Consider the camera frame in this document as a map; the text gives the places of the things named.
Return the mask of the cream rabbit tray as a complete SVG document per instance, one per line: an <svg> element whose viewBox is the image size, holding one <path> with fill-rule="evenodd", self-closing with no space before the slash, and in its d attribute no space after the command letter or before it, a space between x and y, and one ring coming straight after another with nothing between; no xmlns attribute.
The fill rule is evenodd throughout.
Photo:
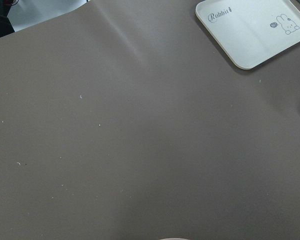
<svg viewBox="0 0 300 240"><path fill-rule="evenodd" d="M289 0L204 0L195 15L243 70L300 42L300 11Z"/></svg>

